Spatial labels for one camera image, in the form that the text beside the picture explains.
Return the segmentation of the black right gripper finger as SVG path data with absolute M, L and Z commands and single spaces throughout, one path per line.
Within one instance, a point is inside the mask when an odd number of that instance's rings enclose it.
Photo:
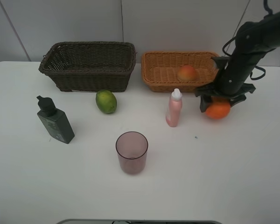
M 200 111 L 202 113 L 206 112 L 208 107 L 212 104 L 212 97 L 211 96 L 206 96 L 206 95 L 201 95 L 200 96 Z
M 231 99 L 229 100 L 230 106 L 231 106 L 231 107 L 233 107 L 233 106 L 235 106 L 236 104 L 241 103 L 241 102 L 243 102 L 243 101 L 245 101 L 245 94 L 238 95 L 238 96 L 236 96 L 236 97 L 234 97 L 234 98 L 231 98 Z

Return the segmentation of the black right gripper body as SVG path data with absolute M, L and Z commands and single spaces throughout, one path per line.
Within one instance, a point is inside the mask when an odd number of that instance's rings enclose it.
M 220 97 L 230 100 L 241 94 L 253 93 L 256 88 L 253 84 L 246 84 L 243 79 L 245 76 L 237 73 L 227 75 L 225 70 L 217 73 L 213 82 L 197 87 L 195 96 L 201 95 Z

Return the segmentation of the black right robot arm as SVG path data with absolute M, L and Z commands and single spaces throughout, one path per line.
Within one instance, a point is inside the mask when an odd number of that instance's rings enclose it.
M 255 86 L 245 81 L 267 53 L 280 47 L 280 12 L 260 22 L 246 22 L 233 41 L 236 47 L 230 56 L 212 57 L 218 68 L 215 79 L 195 90 L 201 112 L 206 112 L 213 97 L 225 98 L 234 106 L 246 100 L 246 93 L 255 91 Z

